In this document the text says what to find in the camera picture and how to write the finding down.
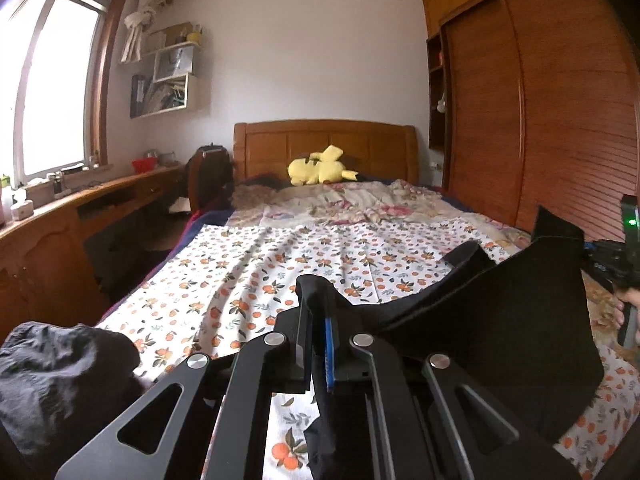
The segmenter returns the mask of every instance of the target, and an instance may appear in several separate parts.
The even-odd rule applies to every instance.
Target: white wall
[[[428,172],[421,0],[178,0],[156,25],[184,21],[203,25],[206,35],[199,107],[133,121],[149,147],[186,161],[209,142],[231,150],[238,122],[412,124],[421,138],[422,181],[438,180]]]
[[[140,158],[146,149],[145,128],[129,118],[131,77],[136,65],[121,65],[120,56],[127,37],[124,17],[134,12],[138,0],[127,0],[113,47],[107,92],[107,154],[113,164],[111,176],[133,173],[131,161]]]

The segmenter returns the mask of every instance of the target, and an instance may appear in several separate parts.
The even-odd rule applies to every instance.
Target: black pants
[[[321,301],[361,314],[366,330],[404,357],[450,355],[548,443],[593,399],[602,364],[591,336],[580,274],[580,229],[541,208],[532,244],[495,265],[475,243],[450,253],[440,282],[375,306],[354,306],[319,276],[301,276],[300,304],[323,319]],[[314,355],[320,417],[305,432],[315,480],[372,478],[364,396],[326,390],[324,355]]]

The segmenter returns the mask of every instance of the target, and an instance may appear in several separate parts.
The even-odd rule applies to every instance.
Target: red object on shelf
[[[146,173],[147,171],[151,171],[156,167],[158,158],[156,156],[137,158],[136,160],[132,160],[131,163],[133,165],[133,169],[136,170],[136,173]]]

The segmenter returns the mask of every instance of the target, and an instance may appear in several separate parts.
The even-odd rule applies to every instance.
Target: window
[[[27,0],[2,28],[0,172],[14,185],[86,164],[98,150],[92,94],[110,3]]]

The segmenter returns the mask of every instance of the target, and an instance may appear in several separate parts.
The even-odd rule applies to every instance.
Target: pikachu plush toy
[[[306,158],[297,158],[289,164],[289,177],[294,186],[356,180],[356,171],[347,171],[338,159],[343,151],[329,146],[322,153],[312,153]]]

